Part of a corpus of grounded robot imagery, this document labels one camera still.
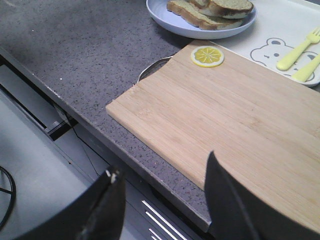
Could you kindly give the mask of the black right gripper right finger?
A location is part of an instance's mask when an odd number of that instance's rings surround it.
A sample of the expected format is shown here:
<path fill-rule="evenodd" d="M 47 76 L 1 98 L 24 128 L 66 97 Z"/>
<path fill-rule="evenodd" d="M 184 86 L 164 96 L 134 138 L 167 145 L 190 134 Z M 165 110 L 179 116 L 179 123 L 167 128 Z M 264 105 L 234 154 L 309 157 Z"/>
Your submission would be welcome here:
<path fill-rule="evenodd" d="M 273 209 L 231 176 L 210 152 L 204 192 L 217 240 L 318 240 L 319 233 Z"/>

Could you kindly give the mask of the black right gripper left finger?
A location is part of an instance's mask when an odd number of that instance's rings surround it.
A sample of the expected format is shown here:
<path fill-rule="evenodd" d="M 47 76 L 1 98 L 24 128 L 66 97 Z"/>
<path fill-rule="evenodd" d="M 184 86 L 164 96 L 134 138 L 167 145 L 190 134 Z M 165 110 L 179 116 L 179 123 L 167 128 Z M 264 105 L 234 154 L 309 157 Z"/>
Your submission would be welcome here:
<path fill-rule="evenodd" d="M 110 166 L 75 201 L 19 239 L 118 240 L 125 209 L 125 176 Z"/>

